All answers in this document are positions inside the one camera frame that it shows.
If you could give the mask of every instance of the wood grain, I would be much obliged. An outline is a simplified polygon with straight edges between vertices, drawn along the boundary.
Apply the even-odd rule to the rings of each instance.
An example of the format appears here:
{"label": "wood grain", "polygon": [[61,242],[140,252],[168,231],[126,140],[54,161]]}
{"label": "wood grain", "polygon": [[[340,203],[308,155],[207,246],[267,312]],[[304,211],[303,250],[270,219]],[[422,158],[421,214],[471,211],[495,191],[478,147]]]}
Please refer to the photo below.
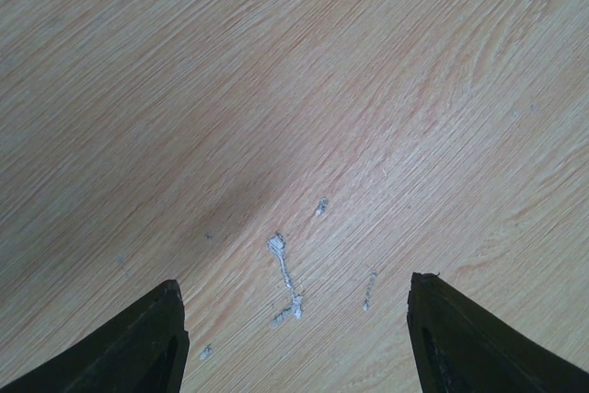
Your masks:
{"label": "wood grain", "polygon": [[417,391],[412,272],[589,370],[589,0],[0,8],[1,385],[166,278],[186,392]]}

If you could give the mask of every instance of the white debris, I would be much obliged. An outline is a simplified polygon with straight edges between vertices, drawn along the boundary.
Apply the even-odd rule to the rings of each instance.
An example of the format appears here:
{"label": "white debris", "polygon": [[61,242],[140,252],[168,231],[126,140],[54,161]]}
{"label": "white debris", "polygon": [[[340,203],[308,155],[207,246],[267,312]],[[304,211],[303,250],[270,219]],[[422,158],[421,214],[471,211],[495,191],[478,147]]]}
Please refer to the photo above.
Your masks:
{"label": "white debris", "polygon": [[268,239],[267,244],[268,250],[278,258],[280,270],[284,278],[284,285],[291,296],[291,305],[280,312],[270,323],[272,327],[277,327],[291,315],[294,315],[297,319],[303,317],[303,296],[296,293],[291,275],[286,270],[286,241],[284,240],[284,237],[277,233]]}
{"label": "white debris", "polygon": [[321,216],[325,213],[325,211],[328,210],[328,204],[329,204],[329,200],[325,197],[323,197],[321,200],[319,200],[319,204],[317,206],[317,209],[315,209],[315,216]]}
{"label": "white debris", "polygon": [[213,354],[213,347],[211,346],[211,344],[209,344],[205,348],[202,349],[202,352],[199,355],[199,358],[201,359],[201,361],[204,361],[206,359],[209,359],[212,354]]}
{"label": "white debris", "polygon": [[367,312],[370,309],[370,298],[372,298],[372,287],[375,285],[376,279],[376,272],[370,273],[370,280],[368,281],[368,286],[366,287],[366,297],[364,298],[364,305],[362,308],[364,312]]}

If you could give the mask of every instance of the wooden floor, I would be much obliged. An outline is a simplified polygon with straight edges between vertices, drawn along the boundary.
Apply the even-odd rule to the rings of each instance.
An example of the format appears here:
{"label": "wooden floor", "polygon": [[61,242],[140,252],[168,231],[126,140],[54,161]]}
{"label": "wooden floor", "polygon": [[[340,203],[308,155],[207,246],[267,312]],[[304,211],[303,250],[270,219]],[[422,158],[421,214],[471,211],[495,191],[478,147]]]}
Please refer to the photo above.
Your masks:
{"label": "wooden floor", "polygon": [[412,272],[589,370],[589,0],[0,0],[0,57],[0,385],[167,278],[183,392],[418,391]]}

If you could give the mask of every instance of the white speck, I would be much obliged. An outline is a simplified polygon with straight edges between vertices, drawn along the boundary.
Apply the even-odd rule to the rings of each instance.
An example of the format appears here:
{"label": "white speck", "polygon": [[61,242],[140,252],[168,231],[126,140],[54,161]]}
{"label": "white speck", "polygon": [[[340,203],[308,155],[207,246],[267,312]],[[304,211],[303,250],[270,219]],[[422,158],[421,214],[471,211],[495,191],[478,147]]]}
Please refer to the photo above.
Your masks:
{"label": "white speck", "polygon": [[286,247],[286,241],[281,234],[276,234],[274,237],[268,240],[268,250],[276,255],[278,258],[284,258],[284,248]]}
{"label": "white speck", "polygon": [[328,210],[328,204],[329,204],[329,200],[325,197],[323,197],[321,200],[319,200],[319,204],[317,206],[317,209],[315,209],[315,216],[321,216],[325,213],[325,211]]}
{"label": "white speck", "polygon": [[199,359],[201,361],[204,361],[206,359],[209,359],[212,354],[213,354],[213,347],[211,346],[211,344],[209,344],[205,348],[202,349],[202,352],[199,355]]}
{"label": "white speck", "polygon": [[364,312],[370,310],[370,299],[372,298],[372,287],[375,285],[376,279],[376,272],[370,273],[370,280],[368,281],[368,285],[366,286],[366,296],[364,297],[364,304],[362,309]]}
{"label": "white speck", "polygon": [[285,319],[290,317],[293,314],[293,306],[286,307],[280,312],[278,315],[274,317],[274,319],[270,323],[270,327],[278,327],[280,326]]}
{"label": "white speck", "polygon": [[293,315],[295,318],[300,319],[303,317],[303,296],[297,295],[293,299],[292,303]]}

